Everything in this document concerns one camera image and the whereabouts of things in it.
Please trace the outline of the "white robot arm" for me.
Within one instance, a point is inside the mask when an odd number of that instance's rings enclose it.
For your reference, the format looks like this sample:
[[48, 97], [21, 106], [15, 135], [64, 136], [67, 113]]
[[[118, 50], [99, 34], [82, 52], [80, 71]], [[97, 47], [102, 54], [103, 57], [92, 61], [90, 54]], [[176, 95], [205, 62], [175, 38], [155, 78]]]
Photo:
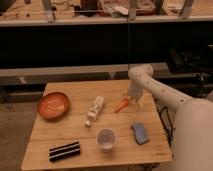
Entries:
[[131, 100], [139, 101], [146, 90], [176, 113], [171, 171], [213, 171], [213, 102], [155, 80], [149, 64], [132, 67], [128, 77]]

